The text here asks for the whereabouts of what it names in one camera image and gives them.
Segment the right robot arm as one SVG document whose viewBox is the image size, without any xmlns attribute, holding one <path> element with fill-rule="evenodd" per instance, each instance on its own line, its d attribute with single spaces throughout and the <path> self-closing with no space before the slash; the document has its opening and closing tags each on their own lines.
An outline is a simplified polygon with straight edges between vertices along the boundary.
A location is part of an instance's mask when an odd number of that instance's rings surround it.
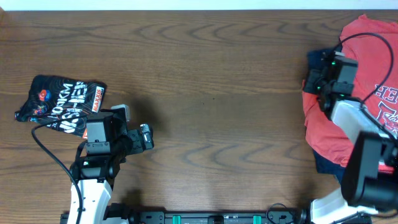
<svg viewBox="0 0 398 224">
<path fill-rule="evenodd" d="M 397 171 L 379 171 L 380 163 L 397 167 L 397 136 L 352 96 L 357 69 L 357 61 L 332 50 L 305 80 L 304 92 L 317 96 L 320 110 L 354 145 L 340 188 L 311 203 L 311 223 L 370 223 L 397 210 Z"/>
</svg>

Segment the navy blue shirt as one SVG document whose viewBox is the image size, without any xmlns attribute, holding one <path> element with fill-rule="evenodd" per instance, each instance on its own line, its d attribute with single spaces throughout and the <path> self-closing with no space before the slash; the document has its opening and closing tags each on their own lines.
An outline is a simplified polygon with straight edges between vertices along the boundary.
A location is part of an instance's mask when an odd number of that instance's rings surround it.
<svg viewBox="0 0 398 224">
<path fill-rule="evenodd" d="M 327 55 L 331 52 L 331 48 L 329 49 L 321 49 L 314 50 L 307 54 L 308 59 L 308 71 L 314 70 L 322 70 L 324 63 L 322 61 L 324 55 Z M 313 149 L 313 155 L 315 158 L 315 164 L 317 172 L 320 174 L 330 174 L 332 175 L 340 184 L 344 174 L 344 168 L 338 164 L 329 161 L 328 159 L 321 156 L 316 150 Z"/>
</svg>

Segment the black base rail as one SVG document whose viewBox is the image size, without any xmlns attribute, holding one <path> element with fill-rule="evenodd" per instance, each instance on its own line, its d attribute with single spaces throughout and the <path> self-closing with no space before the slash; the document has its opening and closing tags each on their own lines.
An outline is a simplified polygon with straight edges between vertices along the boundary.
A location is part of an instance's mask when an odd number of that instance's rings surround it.
<svg viewBox="0 0 398 224">
<path fill-rule="evenodd" d="M 112 204 L 103 214 L 84 211 L 79 223 L 125 224 L 303 224 L 303 223 L 371 223 L 371 217 L 355 213 L 342 218 L 312 218 L 306 210 L 270 207 L 261 212 L 170 212 L 162 210 L 130 210 L 121 204 Z"/>
</svg>

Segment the black printed folded shirt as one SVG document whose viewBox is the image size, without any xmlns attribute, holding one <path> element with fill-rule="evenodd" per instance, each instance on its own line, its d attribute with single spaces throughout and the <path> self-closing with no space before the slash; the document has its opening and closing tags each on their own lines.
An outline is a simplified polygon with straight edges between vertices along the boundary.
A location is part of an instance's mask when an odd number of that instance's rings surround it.
<svg viewBox="0 0 398 224">
<path fill-rule="evenodd" d="M 50 129 L 86 139 L 84 116 L 100 110 L 105 91 L 103 82 L 37 75 L 27 101 L 15 112 L 15 120 L 46 124 Z"/>
</svg>

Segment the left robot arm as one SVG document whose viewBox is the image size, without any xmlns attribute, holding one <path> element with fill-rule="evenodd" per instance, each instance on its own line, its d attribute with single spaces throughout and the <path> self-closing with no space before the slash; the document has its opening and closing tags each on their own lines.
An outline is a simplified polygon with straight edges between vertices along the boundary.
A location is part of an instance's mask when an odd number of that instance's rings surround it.
<svg viewBox="0 0 398 224">
<path fill-rule="evenodd" d="M 135 223 L 137 217 L 120 203 L 110 204 L 114 181 L 126 157 L 154 148 L 152 128 L 144 123 L 128 129 L 127 105 L 91 114 L 86 120 L 85 143 L 78 147 L 70 167 L 70 211 L 61 223 Z"/>
</svg>

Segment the red soccer t-shirt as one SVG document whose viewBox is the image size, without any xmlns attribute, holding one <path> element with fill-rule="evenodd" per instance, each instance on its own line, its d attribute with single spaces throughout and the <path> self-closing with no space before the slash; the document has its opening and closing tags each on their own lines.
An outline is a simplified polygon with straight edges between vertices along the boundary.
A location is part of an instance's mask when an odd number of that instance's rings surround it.
<svg viewBox="0 0 398 224">
<path fill-rule="evenodd" d="M 342 52 L 358 61 L 353 97 L 364 99 L 368 111 L 397 134 L 397 23 L 359 16 L 343 28 Z M 305 139 L 321 156 L 345 168 L 354 149 L 359 120 L 347 107 L 337 122 L 321 111 L 316 95 L 303 93 Z"/>
</svg>

